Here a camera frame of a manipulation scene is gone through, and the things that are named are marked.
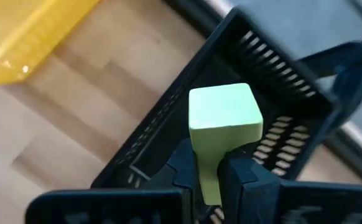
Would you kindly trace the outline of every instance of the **light green block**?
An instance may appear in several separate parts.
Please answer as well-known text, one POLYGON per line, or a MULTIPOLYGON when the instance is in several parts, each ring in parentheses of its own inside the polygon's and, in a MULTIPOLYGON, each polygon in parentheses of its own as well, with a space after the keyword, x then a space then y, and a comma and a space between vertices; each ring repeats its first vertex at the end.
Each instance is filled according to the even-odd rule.
POLYGON ((262 115, 245 83, 189 92, 189 133, 208 205, 221 205, 217 167, 225 153, 262 136, 262 115))

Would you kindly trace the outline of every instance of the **yellow plastic container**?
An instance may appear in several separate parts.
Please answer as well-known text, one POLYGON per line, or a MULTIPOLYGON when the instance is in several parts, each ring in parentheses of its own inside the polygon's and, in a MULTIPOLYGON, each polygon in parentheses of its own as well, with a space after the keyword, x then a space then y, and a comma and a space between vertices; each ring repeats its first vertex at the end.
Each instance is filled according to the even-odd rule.
POLYGON ((99 0, 0 0, 0 84, 25 79, 99 0))

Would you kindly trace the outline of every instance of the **black plastic basket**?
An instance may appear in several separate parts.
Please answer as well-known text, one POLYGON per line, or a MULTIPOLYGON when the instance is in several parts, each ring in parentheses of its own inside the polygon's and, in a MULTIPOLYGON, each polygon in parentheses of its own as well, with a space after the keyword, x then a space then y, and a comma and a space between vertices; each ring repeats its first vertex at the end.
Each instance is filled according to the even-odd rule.
POLYGON ((241 82, 252 88, 264 118, 264 133, 261 141, 238 150, 282 178, 295 179, 326 134, 362 100, 362 44, 343 44, 301 61, 293 61, 242 10, 233 9, 92 187, 142 186, 189 137, 189 90, 241 82), (333 91, 325 91, 316 79, 333 75, 335 67, 339 75, 333 91))

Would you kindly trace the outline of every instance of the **black handle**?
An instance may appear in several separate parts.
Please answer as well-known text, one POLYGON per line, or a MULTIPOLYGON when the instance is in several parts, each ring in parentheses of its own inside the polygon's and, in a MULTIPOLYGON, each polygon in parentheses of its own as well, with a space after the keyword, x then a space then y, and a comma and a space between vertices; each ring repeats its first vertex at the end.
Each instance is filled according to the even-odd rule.
POLYGON ((332 93, 341 103, 333 128, 341 126, 362 102, 362 43, 350 42, 302 58, 321 78, 335 74, 332 93))

